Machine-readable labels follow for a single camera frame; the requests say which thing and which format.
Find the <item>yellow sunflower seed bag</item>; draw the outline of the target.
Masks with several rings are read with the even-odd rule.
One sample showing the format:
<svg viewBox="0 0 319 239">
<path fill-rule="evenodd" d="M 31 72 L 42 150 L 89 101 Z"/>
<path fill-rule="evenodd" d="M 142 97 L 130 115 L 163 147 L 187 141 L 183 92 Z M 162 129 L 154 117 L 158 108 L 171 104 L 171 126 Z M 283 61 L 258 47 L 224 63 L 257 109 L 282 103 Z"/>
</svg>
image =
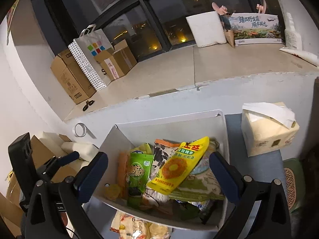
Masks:
<svg viewBox="0 0 319 239">
<path fill-rule="evenodd" d="M 170 195 L 191 173 L 207 151 L 210 139 L 205 136 L 193 142 L 182 142 L 175 154 L 163 165 L 147 186 L 163 195 Z"/>
</svg>

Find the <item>green seaweed snack bag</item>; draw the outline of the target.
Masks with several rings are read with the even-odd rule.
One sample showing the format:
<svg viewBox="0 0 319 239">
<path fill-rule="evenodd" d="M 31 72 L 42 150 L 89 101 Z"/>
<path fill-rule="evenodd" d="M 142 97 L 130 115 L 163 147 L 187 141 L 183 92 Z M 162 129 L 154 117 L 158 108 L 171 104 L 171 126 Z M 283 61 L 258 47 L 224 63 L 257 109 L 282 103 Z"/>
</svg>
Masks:
<svg viewBox="0 0 319 239">
<path fill-rule="evenodd" d="M 146 190 L 154 156 L 132 152 L 128 170 L 128 206 L 139 208 Z"/>
</svg>

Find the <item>open small cardboard box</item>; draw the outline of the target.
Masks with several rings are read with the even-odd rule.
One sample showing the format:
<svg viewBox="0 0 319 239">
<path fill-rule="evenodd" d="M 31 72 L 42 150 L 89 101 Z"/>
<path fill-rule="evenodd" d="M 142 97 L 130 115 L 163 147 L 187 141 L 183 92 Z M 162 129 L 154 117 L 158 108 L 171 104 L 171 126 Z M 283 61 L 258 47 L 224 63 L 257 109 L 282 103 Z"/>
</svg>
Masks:
<svg viewBox="0 0 319 239">
<path fill-rule="evenodd" d="M 124 77 L 137 64 L 125 39 L 114 48 L 103 50 L 94 59 L 111 81 Z"/>
</svg>

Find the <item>rice cracker pack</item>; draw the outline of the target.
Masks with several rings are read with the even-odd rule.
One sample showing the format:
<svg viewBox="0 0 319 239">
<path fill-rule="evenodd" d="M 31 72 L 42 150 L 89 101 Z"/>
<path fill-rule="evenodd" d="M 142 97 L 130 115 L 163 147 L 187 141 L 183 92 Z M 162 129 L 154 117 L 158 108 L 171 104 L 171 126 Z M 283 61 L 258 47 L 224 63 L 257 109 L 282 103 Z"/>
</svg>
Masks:
<svg viewBox="0 0 319 239">
<path fill-rule="evenodd" d="M 171 238 L 172 228 L 152 223 L 117 210 L 110 231 L 122 239 L 167 239 Z"/>
</svg>

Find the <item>white bottle by wall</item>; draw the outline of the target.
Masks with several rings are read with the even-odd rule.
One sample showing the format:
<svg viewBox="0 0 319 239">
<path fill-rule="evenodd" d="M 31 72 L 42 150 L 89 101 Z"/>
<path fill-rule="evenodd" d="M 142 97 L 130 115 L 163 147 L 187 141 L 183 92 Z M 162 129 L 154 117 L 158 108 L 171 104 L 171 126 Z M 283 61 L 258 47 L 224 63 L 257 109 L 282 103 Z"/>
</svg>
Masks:
<svg viewBox="0 0 319 239">
<path fill-rule="evenodd" d="M 302 50 L 302 37 L 296 31 L 292 15 L 286 13 L 286 29 L 284 30 L 286 37 L 286 46 L 294 50 Z"/>
</svg>

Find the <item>landscape printed banner board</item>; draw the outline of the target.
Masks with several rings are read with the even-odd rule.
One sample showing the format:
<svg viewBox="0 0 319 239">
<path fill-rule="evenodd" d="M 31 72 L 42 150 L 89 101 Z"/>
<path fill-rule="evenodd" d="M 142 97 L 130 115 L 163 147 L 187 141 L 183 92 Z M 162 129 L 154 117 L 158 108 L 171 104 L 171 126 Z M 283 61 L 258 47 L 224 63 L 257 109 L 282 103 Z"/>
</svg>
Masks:
<svg viewBox="0 0 319 239">
<path fill-rule="evenodd" d="M 277 15 L 233 13 L 229 18 L 236 46 L 245 44 L 281 44 L 282 35 Z"/>
</svg>

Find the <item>clear tape roll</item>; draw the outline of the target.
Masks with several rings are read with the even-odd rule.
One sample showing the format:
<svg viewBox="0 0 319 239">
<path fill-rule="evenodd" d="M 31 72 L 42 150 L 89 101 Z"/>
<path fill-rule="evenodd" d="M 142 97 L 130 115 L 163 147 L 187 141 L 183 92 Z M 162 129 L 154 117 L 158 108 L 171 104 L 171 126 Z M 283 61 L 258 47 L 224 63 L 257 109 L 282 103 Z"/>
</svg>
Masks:
<svg viewBox="0 0 319 239">
<path fill-rule="evenodd" d="M 79 122 L 72 128 L 72 132 L 74 136 L 82 138 L 87 134 L 87 127 L 84 123 Z"/>
</svg>

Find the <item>black scissors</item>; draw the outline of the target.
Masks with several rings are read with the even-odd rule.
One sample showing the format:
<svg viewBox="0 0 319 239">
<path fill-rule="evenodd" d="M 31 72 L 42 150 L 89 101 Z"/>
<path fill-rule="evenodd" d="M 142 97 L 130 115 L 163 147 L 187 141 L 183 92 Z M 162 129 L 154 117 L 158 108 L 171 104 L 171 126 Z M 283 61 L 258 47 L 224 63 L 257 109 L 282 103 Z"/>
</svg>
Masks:
<svg viewBox="0 0 319 239">
<path fill-rule="evenodd" d="M 82 108 L 82 111 L 85 112 L 90 106 L 94 104 L 94 102 L 94 100 L 87 100 Z"/>
</svg>

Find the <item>brown cardboard box at left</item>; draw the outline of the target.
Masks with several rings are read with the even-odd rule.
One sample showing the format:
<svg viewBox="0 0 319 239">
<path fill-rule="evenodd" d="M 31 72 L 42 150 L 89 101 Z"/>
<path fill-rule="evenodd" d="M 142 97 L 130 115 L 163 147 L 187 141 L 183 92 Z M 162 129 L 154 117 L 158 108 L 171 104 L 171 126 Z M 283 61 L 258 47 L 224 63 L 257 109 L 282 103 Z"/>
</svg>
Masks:
<svg viewBox="0 0 319 239">
<path fill-rule="evenodd" d="M 36 136 L 25 133 L 8 146 L 8 155 L 12 172 L 8 175 L 7 192 L 1 196 L 1 238 L 25 238 L 28 207 L 38 180 L 52 184 L 52 198 L 66 225 L 68 219 L 58 192 L 58 183 L 66 176 L 77 174 L 68 164 L 78 160 L 78 153 L 57 157 Z"/>
</svg>

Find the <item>white foam board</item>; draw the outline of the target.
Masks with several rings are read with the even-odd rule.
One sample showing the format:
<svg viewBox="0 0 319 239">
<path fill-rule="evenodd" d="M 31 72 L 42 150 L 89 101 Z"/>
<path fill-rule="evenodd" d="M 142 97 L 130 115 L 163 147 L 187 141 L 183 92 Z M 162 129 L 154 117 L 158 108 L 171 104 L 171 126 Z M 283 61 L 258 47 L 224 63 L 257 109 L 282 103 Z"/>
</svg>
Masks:
<svg viewBox="0 0 319 239">
<path fill-rule="evenodd" d="M 198 48 L 216 44 L 226 44 L 219 14 L 215 11 L 204 12 L 186 17 Z"/>
</svg>

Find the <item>white polka dot gift bag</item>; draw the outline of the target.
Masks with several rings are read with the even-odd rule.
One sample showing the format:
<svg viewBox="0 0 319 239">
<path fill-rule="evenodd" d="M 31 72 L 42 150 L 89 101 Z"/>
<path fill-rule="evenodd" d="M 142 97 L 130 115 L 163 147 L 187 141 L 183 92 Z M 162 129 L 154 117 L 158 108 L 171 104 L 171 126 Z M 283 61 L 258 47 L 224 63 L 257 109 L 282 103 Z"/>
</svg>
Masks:
<svg viewBox="0 0 319 239">
<path fill-rule="evenodd" d="M 95 60 L 95 56 L 113 47 L 103 30 L 95 28 L 96 25 L 91 24 L 82 30 L 80 36 L 75 38 L 68 48 L 91 85 L 99 91 L 107 87 L 111 80 Z"/>
</svg>

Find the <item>green mat with brown pad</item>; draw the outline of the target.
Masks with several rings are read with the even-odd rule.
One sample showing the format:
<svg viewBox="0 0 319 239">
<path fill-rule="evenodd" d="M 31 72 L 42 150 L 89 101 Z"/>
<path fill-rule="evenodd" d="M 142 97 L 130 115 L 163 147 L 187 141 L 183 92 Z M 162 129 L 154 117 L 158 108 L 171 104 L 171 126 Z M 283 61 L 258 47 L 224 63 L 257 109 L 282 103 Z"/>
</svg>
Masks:
<svg viewBox="0 0 319 239">
<path fill-rule="evenodd" d="M 283 167 L 286 178 L 288 208 L 289 212 L 292 213 L 303 206 L 305 197 L 304 173 L 297 158 L 284 160 Z"/>
</svg>

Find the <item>beige orange snack packet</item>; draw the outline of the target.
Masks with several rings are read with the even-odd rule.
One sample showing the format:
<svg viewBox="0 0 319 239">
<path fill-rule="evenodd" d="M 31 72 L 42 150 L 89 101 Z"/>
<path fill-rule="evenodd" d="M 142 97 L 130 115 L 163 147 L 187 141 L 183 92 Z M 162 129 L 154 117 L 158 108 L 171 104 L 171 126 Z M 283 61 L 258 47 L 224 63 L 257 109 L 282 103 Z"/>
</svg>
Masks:
<svg viewBox="0 0 319 239">
<path fill-rule="evenodd" d="M 130 152 L 121 152 L 118 157 L 118 168 L 117 168 L 117 184 L 121 189 L 120 198 L 128 198 L 128 172 L 130 166 Z"/>
</svg>

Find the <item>tall brown cardboard box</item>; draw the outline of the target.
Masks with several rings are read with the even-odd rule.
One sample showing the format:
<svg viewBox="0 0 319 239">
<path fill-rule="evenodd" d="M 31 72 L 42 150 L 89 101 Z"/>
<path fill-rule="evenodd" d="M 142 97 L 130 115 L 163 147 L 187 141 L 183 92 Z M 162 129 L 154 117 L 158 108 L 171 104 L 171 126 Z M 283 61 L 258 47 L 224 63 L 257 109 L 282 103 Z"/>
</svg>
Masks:
<svg viewBox="0 0 319 239">
<path fill-rule="evenodd" d="M 86 101 L 96 93 L 69 49 L 60 52 L 50 68 L 75 104 Z"/>
</svg>

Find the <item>beige tissue pack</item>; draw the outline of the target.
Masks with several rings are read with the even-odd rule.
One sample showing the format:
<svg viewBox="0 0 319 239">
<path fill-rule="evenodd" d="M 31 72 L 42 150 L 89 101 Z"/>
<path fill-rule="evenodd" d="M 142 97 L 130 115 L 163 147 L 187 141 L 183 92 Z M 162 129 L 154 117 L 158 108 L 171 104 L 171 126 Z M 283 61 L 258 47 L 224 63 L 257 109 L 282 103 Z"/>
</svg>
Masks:
<svg viewBox="0 0 319 239">
<path fill-rule="evenodd" d="M 241 129 L 247 155 L 254 157 L 290 145 L 299 124 L 283 102 L 244 103 Z"/>
</svg>

